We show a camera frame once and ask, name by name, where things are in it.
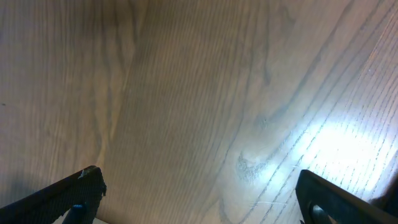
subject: wooden table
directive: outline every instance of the wooden table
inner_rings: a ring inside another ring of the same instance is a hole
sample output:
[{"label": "wooden table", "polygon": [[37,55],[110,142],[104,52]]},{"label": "wooden table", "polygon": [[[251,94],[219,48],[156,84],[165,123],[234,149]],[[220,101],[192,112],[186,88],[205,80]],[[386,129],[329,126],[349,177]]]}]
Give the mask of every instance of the wooden table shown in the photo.
[{"label": "wooden table", "polygon": [[108,223],[298,223],[397,169],[393,0],[0,0],[0,205],[88,165]]}]

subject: wooden surface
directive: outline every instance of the wooden surface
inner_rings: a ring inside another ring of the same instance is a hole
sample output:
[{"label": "wooden surface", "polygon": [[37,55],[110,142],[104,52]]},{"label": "wooden surface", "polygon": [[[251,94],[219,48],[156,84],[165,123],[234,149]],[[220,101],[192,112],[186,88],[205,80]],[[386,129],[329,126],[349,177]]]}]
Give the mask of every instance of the wooden surface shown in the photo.
[{"label": "wooden surface", "polygon": [[88,165],[108,223],[298,223],[398,164],[393,0],[0,0],[0,206]]}]

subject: wood grain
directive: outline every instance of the wood grain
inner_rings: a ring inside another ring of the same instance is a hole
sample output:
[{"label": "wood grain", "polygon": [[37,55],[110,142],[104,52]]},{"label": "wood grain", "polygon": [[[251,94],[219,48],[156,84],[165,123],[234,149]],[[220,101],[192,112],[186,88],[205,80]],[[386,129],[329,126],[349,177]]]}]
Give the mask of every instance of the wood grain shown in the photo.
[{"label": "wood grain", "polygon": [[87,165],[107,223],[295,223],[397,169],[393,0],[0,0],[0,204]]}]

